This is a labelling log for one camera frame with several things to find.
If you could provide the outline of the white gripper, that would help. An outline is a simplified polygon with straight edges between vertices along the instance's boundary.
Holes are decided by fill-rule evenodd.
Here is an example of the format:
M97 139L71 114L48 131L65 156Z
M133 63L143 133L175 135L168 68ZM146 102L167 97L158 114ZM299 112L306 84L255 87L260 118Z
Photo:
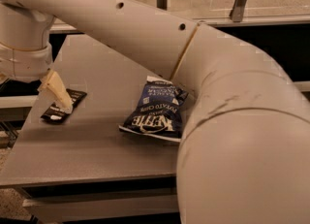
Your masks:
M73 102L59 74L49 69L51 45L39 50L18 50L0 45L0 84L7 80L31 82L41 79L38 90L48 91L65 113L73 111Z

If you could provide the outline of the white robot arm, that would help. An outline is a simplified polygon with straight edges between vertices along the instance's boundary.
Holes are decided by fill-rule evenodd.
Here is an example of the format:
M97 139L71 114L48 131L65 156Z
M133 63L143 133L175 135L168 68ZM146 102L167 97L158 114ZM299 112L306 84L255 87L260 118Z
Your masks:
M1 0L1 73L44 79L1 175L45 223L177 212L182 224L310 224L309 104L276 61L134 0ZM147 76L189 100L169 144L123 133Z

